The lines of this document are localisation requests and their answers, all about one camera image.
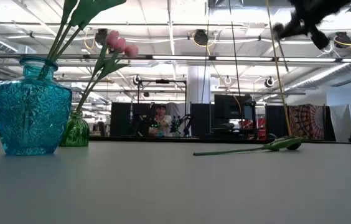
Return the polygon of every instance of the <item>man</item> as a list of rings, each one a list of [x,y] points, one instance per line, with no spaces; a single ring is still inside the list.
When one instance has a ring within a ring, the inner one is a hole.
[[[157,121],[158,128],[149,128],[149,136],[155,137],[169,137],[170,136],[170,125],[171,116],[166,115],[166,106],[161,104],[156,108],[155,121]]]

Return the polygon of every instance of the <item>monitor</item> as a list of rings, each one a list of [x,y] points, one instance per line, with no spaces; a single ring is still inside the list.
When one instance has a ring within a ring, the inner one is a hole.
[[[239,114],[239,105],[236,100],[241,104],[241,116]],[[214,104],[216,119],[253,119],[255,103],[250,95],[240,97],[232,95],[214,95]]]

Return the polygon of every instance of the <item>turquoise glass vase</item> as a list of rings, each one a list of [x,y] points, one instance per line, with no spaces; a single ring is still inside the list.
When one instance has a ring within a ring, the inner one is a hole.
[[[56,63],[25,56],[23,77],[0,83],[0,140],[9,155],[54,153],[72,104],[72,91],[54,82]],[[45,66],[47,76],[38,80]]]
[[[82,112],[72,111],[70,113],[65,134],[63,135],[59,146],[88,146],[90,127],[82,117]]]

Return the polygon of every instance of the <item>white table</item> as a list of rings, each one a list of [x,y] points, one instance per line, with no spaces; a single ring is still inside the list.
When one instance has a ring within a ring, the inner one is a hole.
[[[5,156],[0,224],[351,224],[351,145],[194,157],[252,145],[90,142]]]

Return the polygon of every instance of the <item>patterned tapestry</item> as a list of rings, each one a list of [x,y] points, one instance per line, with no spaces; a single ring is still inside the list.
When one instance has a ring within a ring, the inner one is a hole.
[[[289,121],[293,136],[304,139],[324,138],[324,107],[300,105],[289,107]]]

